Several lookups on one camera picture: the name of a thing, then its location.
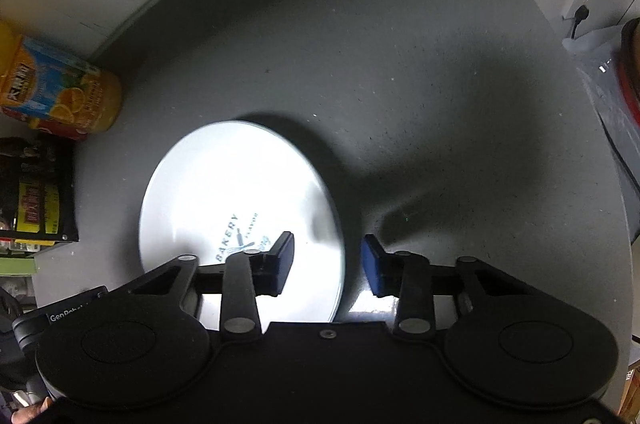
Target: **human hand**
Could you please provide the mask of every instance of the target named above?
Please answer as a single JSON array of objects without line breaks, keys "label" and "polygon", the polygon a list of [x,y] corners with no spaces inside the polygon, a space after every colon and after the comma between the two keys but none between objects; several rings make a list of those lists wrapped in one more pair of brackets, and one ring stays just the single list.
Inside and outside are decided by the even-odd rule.
[{"label": "human hand", "polygon": [[46,410],[53,401],[51,397],[47,397],[43,402],[32,404],[26,408],[19,409],[13,415],[11,415],[11,424],[27,424],[31,420],[35,419],[40,413]]}]

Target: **white plate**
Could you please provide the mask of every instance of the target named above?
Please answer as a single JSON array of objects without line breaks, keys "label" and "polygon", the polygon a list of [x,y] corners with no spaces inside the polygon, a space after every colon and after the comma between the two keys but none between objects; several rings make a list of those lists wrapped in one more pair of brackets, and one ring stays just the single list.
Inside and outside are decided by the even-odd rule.
[{"label": "white plate", "polygon": [[[295,237],[280,296],[258,296],[269,322],[329,322],[344,283],[344,243],[325,185],[287,140],[257,124],[219,122],[188,134],[159,163],[140,214],[140,257],[151,270],[181,254],[222,263],[242,248]],[[200,322],[217,330],[220,295],[205,295]]]}]

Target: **orange container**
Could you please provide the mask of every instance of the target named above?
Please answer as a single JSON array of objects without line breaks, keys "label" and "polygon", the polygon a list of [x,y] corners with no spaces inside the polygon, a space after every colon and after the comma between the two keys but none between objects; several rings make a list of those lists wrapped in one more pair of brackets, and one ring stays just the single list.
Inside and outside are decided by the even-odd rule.
[{"label": "orange container", "polygon": [[0,106],[85,132],[104,131],[122,104],[118,78],[0,21]]}]

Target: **black cable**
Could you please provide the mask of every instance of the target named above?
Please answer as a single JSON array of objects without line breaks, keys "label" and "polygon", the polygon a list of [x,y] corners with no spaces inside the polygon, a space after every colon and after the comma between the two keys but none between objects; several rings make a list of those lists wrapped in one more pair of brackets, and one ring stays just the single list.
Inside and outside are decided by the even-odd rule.
[{"label": "black cable", "polygon": [[581,5],[580,7],[578,7],[578,9],[576,9],[574,15],[574,29],[571,32],[571,39],[575,39],[575,30],[578,28],[578,25],[580,25],[580,22],[587,19],[588,17],[589,9],[587,9],[586,5]]}]

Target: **power cord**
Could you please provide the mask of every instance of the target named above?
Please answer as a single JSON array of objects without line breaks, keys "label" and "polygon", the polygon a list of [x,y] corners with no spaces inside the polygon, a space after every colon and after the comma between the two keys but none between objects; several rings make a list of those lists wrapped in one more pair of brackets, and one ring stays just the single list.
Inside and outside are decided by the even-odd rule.
[{"label": "power cord", "polygon": [[589,17],[589,9],[586,5],[581,5],[575,10],[574,15],[574,29],[571,32],[571,39],[575,39],[575,30],[580,25],[580,22],[586,20]]}]

